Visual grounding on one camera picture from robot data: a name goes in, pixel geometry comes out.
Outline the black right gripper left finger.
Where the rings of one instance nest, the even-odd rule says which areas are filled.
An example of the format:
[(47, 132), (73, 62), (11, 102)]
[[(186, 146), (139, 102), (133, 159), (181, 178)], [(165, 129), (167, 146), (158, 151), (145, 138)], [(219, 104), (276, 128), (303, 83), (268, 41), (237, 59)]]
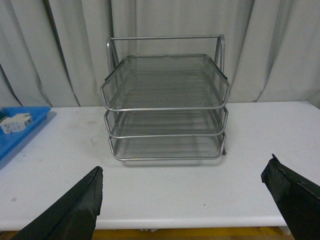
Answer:
[(103, 200), (103, 169), (93, 168), (14, 240), (91, 240)]

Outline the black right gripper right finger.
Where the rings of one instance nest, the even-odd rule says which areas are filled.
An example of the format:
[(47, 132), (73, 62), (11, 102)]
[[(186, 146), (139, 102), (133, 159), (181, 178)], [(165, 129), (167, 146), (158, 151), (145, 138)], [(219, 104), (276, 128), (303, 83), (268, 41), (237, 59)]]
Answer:
[(273, 154), (261, 173), (285, 223), (296, 240), (320, 238), (320, 186), (283, 165)]

